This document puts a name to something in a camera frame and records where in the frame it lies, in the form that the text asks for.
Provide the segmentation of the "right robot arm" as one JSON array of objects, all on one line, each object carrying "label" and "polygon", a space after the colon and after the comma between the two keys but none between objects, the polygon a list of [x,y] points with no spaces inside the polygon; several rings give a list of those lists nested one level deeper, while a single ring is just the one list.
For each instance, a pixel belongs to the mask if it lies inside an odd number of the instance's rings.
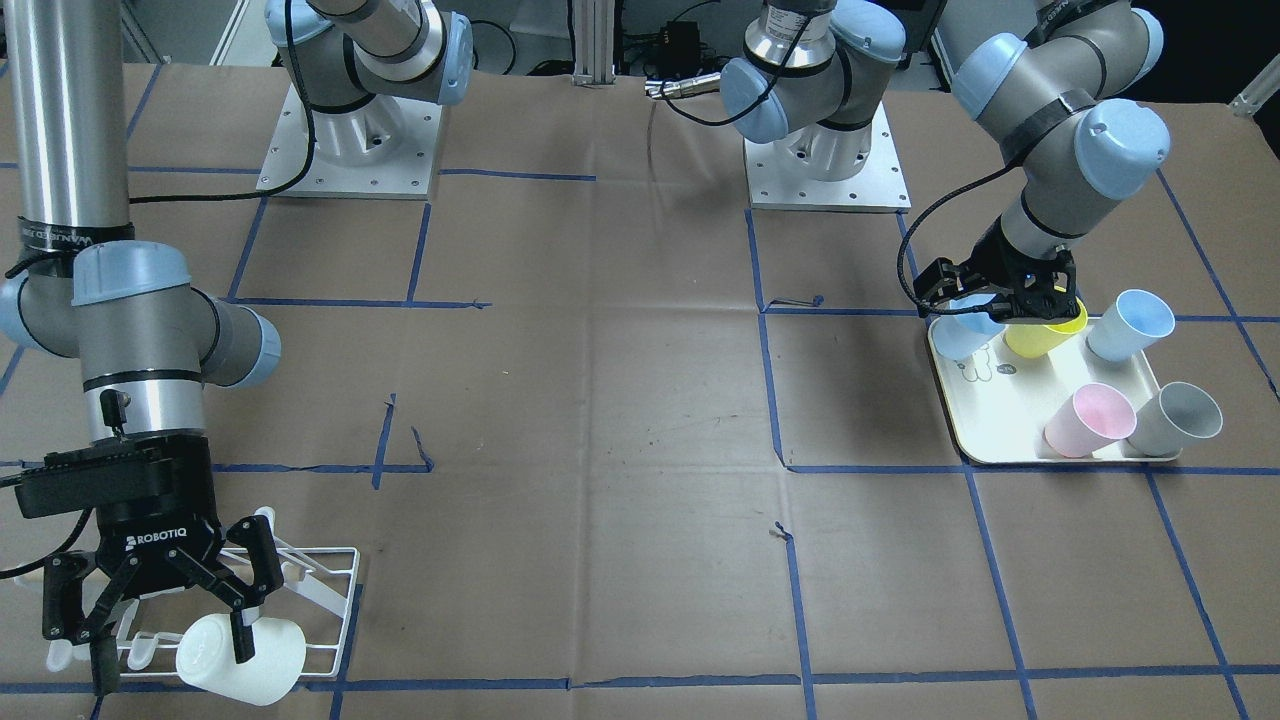
[{"label": "right robot arm", "polygon": [[183,254],[137,240],[131,220],[118,1],[3,5],[15,111],[20,254],[3,283],[3,333],[79,363],[91,441],[3,480],[26,518],[73,512],[99,546],[69,537],[41,571],[42,633],[88,648],[96,696],[119,687],[116,625],[137,600],[198,587],[224,612],[175,648],[184,683],[248,705],[300,679],[305,634],[265,618],[285,584],[268,515],[218,519],[206,386],[244,388],[275,370],[276,328],[192,284]]}]

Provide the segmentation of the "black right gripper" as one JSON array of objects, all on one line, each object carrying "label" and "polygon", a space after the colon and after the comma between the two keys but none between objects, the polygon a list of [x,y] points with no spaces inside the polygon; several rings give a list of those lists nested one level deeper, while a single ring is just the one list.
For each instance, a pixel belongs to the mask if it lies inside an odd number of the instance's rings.
[{"label": "black right gripper", "polygon": [[[246,550],[252,580],[241,580],[218,555],[224,532],[216,515],[209,441],[170,433],[108,439],[88,448],[49,454],[41,468],[18,475],[15,496],[24,518],[92,509],[99,547],[52,555],[44,566],[44,637],[90,647],[93,693],[119,688],[115,607],[125,598],[193,583],[230,609],[234,660],[253,659],[250,612],[283,587],[271,523],[265,515],[238,520],[227,539]],[[175,566],[168,555],[175,550]],[[101,569],[109,583],[91,612],[82,607],[84,579]]]}]

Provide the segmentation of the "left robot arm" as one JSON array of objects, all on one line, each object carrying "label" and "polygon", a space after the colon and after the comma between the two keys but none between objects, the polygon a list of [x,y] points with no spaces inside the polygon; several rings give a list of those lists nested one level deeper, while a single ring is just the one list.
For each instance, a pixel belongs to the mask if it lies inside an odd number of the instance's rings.
[{"label": "left robot arm", "polygon": [[[952,96],[998,145],[1002,173],[1021,169],[1025,183],[968,258],[900,275],[920,316],[957,315],[979,292],[996,322],[1076,314],[1073,249],[1169,154],[1160,115],[1123,97],[1162,47],[1158,20],[1128,1],[1043,1],[1028,35],[995,35],[963,61]],[[874,3],[764,3],[719,72],[726,123],[764,172],[791,181],[755,196],[799,204],[883,172],[892,154],[876,114],[906,49],[902,22]]]}]

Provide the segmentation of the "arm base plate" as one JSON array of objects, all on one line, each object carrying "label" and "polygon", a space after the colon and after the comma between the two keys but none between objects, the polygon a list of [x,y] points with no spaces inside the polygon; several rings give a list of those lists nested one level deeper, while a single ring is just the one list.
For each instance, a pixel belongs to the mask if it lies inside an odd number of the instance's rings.
[{"label": "arm base plate", "polygon": [[896,213],[911,208],[884,106],[855,131],[809,126],[773,143],[742,142],[754,209]]},{"label": "arm base plate", "polygon": [[444,115],[445,109],[434,102],[387,95],[346,114],[315,111],[312,165],[280,195],[428,201]]}]

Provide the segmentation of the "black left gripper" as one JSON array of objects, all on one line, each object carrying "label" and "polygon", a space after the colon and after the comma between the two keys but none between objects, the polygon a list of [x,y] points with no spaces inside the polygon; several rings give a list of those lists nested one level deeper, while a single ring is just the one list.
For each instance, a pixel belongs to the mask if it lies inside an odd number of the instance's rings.
[{"label": "black left gripper", "polygon": [[1070,247],[1082,234],[1046,232],[1028,215],[996,219],[974,246],[969,259],[952,263],[938,258],[911,282],[918,314],[960,315],[945,304],[973,293],[991,292],[992,300],[970,307],[992,320],[1012,324],[1053,325],[1079,315],[1076,268]]}]

